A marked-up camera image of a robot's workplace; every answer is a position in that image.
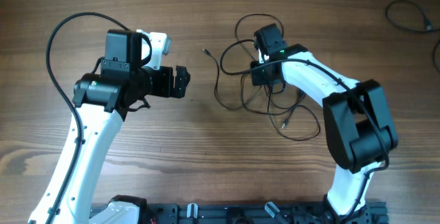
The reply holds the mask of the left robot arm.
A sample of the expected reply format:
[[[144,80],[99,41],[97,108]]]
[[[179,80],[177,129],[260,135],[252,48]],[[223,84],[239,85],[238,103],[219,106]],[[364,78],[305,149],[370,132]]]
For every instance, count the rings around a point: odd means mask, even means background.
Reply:
[[[29,223],[155,223],[146,199],[118,195],[97,215],[91,204],[105,157],[127,113],[147,95],[182,98],[190,74],[165,67],[171,39],[165,33],[109,30],[100,70],[74,85],[70,130],[54,174]]]

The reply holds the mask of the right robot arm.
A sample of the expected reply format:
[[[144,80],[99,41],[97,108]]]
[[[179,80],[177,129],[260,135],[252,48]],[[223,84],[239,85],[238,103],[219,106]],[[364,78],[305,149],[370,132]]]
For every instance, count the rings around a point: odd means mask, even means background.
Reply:
[[[398,145],[381,85],[347,78],[306,47],[289,46],[274,23],[255,31],[254,38],[259,59],[251,64],[253,85],[287,83],[322,107],[327,148],[336,163],[325,203],[336,223],[357,218],[371,177],[389,167],[389,153]]]

